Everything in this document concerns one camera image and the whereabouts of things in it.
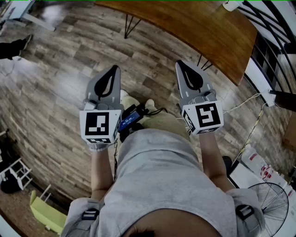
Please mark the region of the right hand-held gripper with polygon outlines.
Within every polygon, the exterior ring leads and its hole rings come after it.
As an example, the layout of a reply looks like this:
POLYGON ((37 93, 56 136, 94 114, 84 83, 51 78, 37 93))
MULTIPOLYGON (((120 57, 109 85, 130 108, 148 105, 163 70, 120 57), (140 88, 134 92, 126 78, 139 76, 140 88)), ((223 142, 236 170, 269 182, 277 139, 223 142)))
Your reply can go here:
POLYGON ((191 62, 175 65, 179 93, 183 102, 181 116, 193 135, 214 132, 224 126, 222 103, 216 99, 208 75, 191 62))

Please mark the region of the person's left forearm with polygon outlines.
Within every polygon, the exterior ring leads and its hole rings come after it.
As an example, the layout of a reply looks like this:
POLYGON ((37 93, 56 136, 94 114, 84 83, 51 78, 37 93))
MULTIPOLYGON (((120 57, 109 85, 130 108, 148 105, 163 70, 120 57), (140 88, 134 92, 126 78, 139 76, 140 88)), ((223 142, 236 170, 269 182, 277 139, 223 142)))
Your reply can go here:
POLYGON ((108 150, 91 152, 91 198, 102 200, 113 186, 108 150))

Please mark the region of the person's right forearm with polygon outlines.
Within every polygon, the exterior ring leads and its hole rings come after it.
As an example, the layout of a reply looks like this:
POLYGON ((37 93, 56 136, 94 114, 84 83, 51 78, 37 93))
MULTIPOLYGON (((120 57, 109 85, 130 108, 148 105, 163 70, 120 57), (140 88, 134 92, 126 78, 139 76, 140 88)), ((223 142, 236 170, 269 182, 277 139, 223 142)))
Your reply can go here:
POLYGON ((213 132, 199 135, 203 172, 223 192, 235 189, 227 171, 213 132))

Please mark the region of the black waist device blue screen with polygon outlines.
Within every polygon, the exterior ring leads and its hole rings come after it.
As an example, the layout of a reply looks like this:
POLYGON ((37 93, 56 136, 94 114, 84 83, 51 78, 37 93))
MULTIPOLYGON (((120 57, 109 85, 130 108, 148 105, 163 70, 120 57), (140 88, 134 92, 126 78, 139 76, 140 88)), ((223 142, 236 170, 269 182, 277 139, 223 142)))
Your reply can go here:
POLYGON ((132 133, 144 129, 139 121, 147 114, 148 109, 144 104, 139 104, 137 106, 133 104, 128 109, 124 110, 122 121, 118 129, 120 141, 122 143, 132 133))

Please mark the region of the person's beige trousers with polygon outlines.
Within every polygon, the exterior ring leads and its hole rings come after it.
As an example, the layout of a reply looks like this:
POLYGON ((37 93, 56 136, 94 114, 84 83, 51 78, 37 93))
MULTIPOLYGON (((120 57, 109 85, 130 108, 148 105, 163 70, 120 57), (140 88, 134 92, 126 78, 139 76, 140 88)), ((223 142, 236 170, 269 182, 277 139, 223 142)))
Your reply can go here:
MULTIPOLYGON (((124 109, 128 109, 133 104, 136 106, 140 104, 137 99, 130 95, 125 96, 120 102, 124 106, 124 109)), ((177 120, 174 115, 165 111, 160 111, 156 115, 146 115, 139 121, 139 123, 142 124, 144 129, 164 130, 178 134, 188 141, 190 140, 185 125, 177 120)))

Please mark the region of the white beaded wrist band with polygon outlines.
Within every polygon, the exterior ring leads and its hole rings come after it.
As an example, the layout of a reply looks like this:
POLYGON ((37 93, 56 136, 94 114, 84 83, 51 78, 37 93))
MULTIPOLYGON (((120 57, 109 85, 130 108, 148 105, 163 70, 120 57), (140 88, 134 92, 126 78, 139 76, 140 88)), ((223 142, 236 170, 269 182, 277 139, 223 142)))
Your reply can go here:
POLYGON ((89 143, 88 147, 89 147, 89 150, 92 152, 101 152, 108 149, 110 145, 111 144, 109 143, 89 143))

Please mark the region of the white power strip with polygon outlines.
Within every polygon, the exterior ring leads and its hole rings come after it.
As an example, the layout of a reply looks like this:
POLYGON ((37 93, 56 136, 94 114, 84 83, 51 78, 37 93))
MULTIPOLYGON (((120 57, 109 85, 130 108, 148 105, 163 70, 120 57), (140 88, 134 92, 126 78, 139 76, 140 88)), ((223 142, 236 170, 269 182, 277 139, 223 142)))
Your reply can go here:
POLYGON ((271 94, 270 90, 265 90, 261 94, 269 107, 275 105, 276 96, 274 94, 271 94))

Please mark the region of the black metal railing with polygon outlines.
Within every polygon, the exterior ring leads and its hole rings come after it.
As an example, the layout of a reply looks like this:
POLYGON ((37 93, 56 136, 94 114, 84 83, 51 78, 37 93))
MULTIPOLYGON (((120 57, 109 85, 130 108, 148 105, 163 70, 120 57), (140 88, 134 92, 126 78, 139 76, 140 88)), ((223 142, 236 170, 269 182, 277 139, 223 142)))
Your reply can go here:
POLYGON ((275 106, 296 112, 296 11, 272 0, 245 0, 238 10, 258 31, 245 77, 264 102, 261 93, 270 90, 275 106))

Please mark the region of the white flat board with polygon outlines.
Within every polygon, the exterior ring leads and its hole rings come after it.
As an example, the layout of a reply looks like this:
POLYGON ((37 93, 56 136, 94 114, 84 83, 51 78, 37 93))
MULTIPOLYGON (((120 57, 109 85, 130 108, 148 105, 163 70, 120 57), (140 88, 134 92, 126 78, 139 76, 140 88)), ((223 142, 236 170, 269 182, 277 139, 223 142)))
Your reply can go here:
POLYGON ((255 184, 262 183, 259 177, 239 161, 234 162, 230 178, 239 188, 249 188, 255 184))

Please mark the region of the brown cardboard box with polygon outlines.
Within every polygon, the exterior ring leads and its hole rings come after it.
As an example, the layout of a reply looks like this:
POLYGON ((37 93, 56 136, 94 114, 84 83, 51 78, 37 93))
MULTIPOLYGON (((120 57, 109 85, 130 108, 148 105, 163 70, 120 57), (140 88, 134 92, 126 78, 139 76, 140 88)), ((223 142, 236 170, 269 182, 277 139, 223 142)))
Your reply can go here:
POLYGON ((293 112, 286 132, 283 137, 283 145, 293 152, 296 152, 296 112, 293 112))

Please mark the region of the white table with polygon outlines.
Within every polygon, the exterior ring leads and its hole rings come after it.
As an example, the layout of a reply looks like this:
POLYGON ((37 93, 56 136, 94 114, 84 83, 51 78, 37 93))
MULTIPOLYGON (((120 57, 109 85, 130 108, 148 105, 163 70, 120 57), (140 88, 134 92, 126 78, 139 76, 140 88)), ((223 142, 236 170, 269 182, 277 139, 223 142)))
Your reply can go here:
POLYGON ((18 25, 26 26, 25 23, 16 19, 25 19, 37 24, 49 31, 55 31, 55 27, 45 21, 29 14, 29 10, 35 3, 34 0, 5 0, 0 6, 0 23, 11 21, 18 25))

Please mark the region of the black bag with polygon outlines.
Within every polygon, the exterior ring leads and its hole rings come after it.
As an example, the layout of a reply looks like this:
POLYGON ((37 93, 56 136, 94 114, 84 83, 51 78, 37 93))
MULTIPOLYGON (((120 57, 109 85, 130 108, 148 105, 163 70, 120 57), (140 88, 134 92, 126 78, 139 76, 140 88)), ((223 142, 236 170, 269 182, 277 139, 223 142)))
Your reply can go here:
POLYGON ((6 194, 12 194, 21 190, 17 179, 10 172, 5 173, 5 178, 0 183, 0 189, 6 194))

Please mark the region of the yellow-green chair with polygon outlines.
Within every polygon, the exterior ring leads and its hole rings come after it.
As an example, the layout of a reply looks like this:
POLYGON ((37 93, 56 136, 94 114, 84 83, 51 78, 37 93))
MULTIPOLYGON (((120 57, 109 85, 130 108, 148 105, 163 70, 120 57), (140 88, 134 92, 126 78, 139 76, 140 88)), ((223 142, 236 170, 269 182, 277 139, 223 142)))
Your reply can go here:
POLYGON ((49 193, 45 200, 42 199, 50 188, 51 185, 49 184, 40 197, 38 197, 36 191, 33 190, 31 192, 30 208, 33 216, 39 222, 45 225, 49 230, 60 235, 64 228, 67 216, 46 203, 51 196, 51 193, 49 193))

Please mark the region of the black floor fan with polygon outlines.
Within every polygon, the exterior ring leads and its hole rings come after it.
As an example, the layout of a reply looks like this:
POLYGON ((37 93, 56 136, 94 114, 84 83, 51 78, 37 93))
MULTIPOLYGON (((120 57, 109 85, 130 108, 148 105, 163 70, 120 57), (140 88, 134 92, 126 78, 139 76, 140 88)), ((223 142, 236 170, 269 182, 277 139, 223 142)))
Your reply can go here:
POLYGON ((278 184, 262 181, 249 188, 239 188, 230 178, 234 162, 224 156, 227 177, 234 187, 247 195, 235 206, 239 237, 274 237, 289 211, 289 198, 278 184))

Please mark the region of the white frame stool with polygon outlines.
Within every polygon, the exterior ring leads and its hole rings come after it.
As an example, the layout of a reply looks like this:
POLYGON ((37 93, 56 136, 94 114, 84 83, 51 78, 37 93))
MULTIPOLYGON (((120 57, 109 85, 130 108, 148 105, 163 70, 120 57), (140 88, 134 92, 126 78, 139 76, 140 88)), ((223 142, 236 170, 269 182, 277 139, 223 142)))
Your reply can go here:
POLYGON ((14 161, 11 165, 0 172, 0 181, 6 180, 8 172, 16 179, 21 190, 24 190, 33 180, 30 177, 32 169, 28 168, 21 158, 14 161))

